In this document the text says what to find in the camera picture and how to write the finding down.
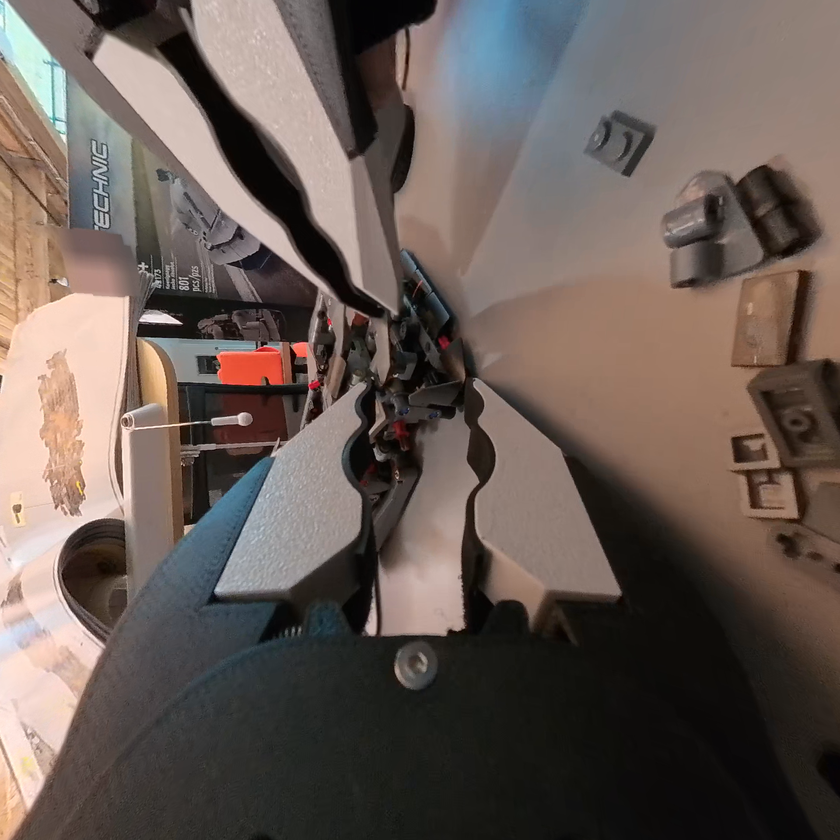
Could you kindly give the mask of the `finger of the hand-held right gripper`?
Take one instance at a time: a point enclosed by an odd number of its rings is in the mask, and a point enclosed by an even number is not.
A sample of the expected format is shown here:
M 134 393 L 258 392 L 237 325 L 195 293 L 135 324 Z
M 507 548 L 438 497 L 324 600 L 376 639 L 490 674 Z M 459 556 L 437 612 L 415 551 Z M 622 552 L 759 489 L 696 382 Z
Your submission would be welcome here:
M 280 215 L 308 267 L 357 309 L 400 308 L 391 167 L 340 2 L 192 2 L 205 67 L 300 206 Z
M 280 215 L 299 207 L 205 67 L 191 29 L 94 29 L 91 67 L 217 205 L 292 268 L 335 296 L 298 253 Z M 357 309 L 373 318 L 395 311 Z

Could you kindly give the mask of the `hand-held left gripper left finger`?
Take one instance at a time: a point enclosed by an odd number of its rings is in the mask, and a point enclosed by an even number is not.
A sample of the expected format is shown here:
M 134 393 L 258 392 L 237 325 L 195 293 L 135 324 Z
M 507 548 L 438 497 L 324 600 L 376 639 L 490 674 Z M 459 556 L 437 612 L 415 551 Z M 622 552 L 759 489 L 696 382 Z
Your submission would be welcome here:
M 303 616 L 338 604 L 358 634 L 375 600 L 377 550 L 362 479 L 373 464 L 371 383 L 352 386 L 272 457 L 214 595 L 280 602 Z

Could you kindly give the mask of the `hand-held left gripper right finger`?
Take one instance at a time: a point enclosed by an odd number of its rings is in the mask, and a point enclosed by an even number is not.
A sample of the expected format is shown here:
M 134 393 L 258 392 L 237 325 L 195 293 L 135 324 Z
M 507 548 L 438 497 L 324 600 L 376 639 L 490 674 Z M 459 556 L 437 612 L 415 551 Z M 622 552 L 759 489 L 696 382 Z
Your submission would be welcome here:
M 614 604 L 622 589 L 563 451 L 482 380 L 465 384 L 476 476 L 461 550 L 465 599 L 517 602 L 533 634 L 564 603 Z

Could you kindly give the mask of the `grey lego car model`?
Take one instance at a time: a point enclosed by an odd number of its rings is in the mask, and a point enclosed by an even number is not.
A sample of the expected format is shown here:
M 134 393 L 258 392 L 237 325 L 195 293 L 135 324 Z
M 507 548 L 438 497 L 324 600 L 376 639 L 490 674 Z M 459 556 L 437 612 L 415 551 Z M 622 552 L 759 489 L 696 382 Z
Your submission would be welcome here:
M 399 522 L 421 469 L 421 424 L 455 416 L 463 403 L 465 349 L 456 320 L 415 255 L 401 254 L 402 297 L 395 316 L 367 318 L 317 295 L 307 341 L 308 395 L 300 428 L 357 384 L 375 398 L 369 439 L 374 461 L 360 481 L 372 504 L 380 550 Z

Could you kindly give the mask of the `lego set cardboard box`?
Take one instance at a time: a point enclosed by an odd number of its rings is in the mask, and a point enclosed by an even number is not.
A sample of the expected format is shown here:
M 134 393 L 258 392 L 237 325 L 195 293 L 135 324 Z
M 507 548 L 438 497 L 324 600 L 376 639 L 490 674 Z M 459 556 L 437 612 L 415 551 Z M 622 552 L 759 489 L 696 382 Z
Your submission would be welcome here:
M 188 178 L 66 84 L 72 228 L 119 235 L 150 279 L 142 334 L 303 341 L 316 290 Z

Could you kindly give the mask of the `grey lego piece square holes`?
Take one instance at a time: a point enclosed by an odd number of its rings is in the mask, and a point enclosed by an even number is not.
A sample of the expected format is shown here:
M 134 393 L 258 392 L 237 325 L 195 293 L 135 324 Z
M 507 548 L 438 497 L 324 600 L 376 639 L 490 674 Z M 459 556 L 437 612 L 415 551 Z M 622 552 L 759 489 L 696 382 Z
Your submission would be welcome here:
M 795 473 L 782 465 L 772 437 L 757 428 L 728 437 L 729 471 L 738 487 L 745 517 L 796 522 L 802 494 Z

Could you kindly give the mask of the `grey two-stud lego plate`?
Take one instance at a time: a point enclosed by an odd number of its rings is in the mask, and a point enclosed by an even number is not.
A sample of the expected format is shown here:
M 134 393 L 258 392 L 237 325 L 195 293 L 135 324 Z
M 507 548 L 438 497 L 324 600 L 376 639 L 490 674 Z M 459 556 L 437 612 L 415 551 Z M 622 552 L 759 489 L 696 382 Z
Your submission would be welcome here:
M 630 177 L 653 142 L 657 128 L 623 111 L 600 118 L 584 153 L 612 172 Z

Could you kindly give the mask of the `lego instruction booklet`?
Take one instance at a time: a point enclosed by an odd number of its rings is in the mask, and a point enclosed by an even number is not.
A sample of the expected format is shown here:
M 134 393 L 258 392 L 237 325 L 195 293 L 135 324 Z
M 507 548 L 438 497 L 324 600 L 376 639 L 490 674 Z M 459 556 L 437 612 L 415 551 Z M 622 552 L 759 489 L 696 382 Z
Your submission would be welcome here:
M 37 798 L 127 604 L 119 420 L 131 301 L 69 295 L 2 374 L 2 837 Z

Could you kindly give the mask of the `grey lego plate cross holes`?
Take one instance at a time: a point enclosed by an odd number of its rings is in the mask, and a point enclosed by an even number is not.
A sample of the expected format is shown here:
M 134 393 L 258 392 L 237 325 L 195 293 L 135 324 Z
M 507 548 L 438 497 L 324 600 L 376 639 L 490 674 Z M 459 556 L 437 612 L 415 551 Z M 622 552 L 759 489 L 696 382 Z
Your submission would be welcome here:
M 807 571 L 839 575 L 837 540 L 798 523 L 783 522 L 771 527 L 770 542 L 786 559 Z

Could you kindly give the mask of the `light grey curved lego slope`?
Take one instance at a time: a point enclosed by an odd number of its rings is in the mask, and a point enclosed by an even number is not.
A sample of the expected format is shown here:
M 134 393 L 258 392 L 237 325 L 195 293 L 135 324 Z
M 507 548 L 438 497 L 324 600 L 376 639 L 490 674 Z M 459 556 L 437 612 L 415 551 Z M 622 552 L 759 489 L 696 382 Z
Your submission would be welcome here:
M 819 468 L 805 476 L 802 524 L 817 535 L 839 543 L 838 468 Z

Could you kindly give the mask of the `black smooth lego tile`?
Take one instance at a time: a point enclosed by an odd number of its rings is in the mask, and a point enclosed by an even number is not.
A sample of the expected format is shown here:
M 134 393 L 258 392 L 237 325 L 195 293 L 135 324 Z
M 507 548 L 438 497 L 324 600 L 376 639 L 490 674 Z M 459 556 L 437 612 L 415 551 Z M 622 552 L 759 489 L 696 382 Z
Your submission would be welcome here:
M 790 362 L 809 278 L 806 270 L 797 269 L 751 276 L 742 281 L 731 349 L 732 367 L 770 368 Z

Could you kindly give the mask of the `short black lego pin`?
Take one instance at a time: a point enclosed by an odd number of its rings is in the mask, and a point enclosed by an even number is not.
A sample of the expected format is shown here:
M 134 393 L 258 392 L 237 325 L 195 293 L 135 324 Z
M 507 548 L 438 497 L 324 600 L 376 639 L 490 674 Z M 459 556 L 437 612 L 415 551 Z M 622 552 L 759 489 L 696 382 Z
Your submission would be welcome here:
M 810 199 L 785 169 L 756 166 L 736 182 L 736 190 L 766 259 L 797 255 L 822 236 Z

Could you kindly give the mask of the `thin white tipped rod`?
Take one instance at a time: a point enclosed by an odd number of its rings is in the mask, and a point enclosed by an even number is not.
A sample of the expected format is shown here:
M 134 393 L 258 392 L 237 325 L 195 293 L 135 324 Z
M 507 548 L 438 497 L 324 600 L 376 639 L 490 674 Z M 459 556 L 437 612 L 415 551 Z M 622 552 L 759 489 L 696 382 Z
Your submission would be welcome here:
M 137 429 L 143 430 L 157 430 L 157 429 L 171 429 L 183 427 L 248 427 L 253 423 L 253 417 L 249 413 L 238 413 L 236 415 L 216 416 L 209 420 L 203 421 L 188 421 L 178 423 L 163 423 L 158 422 L 160 418 L 154 412 L 153 408 L 158 408 L 157 405 L 143 406 L 143 409 L 136 410 L 130 413 L 123 414 L 120 418 L 120 426 L 122 429 L 134 431 Z

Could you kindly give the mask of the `orange plastic part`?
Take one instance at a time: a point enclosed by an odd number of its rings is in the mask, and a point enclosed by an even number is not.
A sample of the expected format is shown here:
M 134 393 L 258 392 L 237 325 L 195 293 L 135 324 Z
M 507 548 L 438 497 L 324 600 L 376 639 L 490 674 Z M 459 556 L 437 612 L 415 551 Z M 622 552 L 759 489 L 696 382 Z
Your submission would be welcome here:
M 260 346 L 251 351 L 222 351 L 217 354 L 218 380 L 224 385 L 291 385 L 291 351 L 279 346 Z

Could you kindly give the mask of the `white post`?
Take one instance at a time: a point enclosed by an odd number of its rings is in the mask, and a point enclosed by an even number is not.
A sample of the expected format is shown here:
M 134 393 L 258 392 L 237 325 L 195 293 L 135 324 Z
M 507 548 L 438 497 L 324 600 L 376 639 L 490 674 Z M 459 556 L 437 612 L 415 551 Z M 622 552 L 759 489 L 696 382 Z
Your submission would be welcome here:
M 133 602 L 183 535 L 179 443 L 166 406 L 153 402 L 120 421 L 128 601 Z

